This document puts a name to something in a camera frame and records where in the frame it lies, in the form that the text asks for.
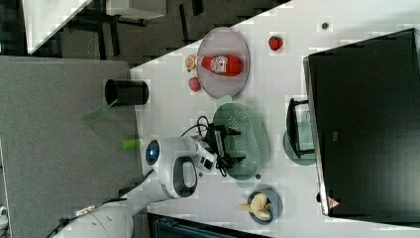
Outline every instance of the blue bowl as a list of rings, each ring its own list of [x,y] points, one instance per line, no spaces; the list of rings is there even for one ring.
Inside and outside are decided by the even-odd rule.
[[[278,216],[280,216],[281,212],[283,211],[283,205],[281,203],[281,199],[278,196],[277,192],[275,192],[273,189],[271,188],[266,188],[266,189],[262,189],[262,190],[258,190],[253,192],[249,197],[248,197],[248,204],[251,204],[251,201],[253,201],[254,197],[259,194],[259,193],[263,193],[266,195],[267,197],[267,202],[266,203],[271,203],[272,204],[272,208],[268,210],[268,212],[271,214],[271,219],[264,221],[264,220],[259,220],[253,213],[250,212],[250,216],[251,218],[258,224],[260,225],[269,225],[272,221],[274,221],[275,219],[278,218]]]

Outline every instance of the ketchup bottle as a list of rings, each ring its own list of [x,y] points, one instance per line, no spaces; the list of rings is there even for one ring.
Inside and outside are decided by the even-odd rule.
[[[222,76],[237,76],[244,68],[241,59],[232,55],[199,57],[197,64]]]

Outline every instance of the white table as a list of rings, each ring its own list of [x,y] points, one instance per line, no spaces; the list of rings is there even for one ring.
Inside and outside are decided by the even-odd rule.
[[[22,0],[28,54],[34,53],[92,0]]]
[[[252,188],[239,188],[219,172],[199,178],[192,197],[157,202],[148,211],[210,225],[262,234],[270,237],[418,237],[420,230],[383,224],[333,219],[322,215],[315,200],[318,192],[315,166],[295,165],[282,149],[286,108],[292,96],[306,94],[302,60],[318,51],[416,27],[420,28],[417,0],[293,0],[234,26],[250,49],[249,81],[238,103],[262,114],[271,148],[268,163]],[[322,30],[324,22],[330,24]],[[271,35],[284,38],[284,48],[272,52]],[[151,99],[138,106],[139,133],[145,138],[179,136],[195,124],[200,115],[212,118],[215,99],[204,92],[192,93],[184,60],[196,54],[200,42],[140,65],[131,70],[133,79],[146,80]],[[144,172],[150,168],[143,162]],[[254,190],[270,185],[279,193],[283,213],[269,226],[256,224],[235,206],[245,203]]]

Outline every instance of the black cup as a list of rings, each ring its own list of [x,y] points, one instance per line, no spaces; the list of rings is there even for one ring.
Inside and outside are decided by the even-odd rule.
[[[115,105],[144,105],[149,99],[149,88],[144,81],[109,79],[105,84],[106,103]]]

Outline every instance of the red fruit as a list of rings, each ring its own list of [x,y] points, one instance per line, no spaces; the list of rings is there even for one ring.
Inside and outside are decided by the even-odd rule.
[[[191,77],[188,81],[189,88],[191,90],[197,92],[201,89],[200,81],[198,80],[198,77]]]
[[[283,46],[283,40],[280,37],[270,37],[268,44],[273,51],[277,51]]]

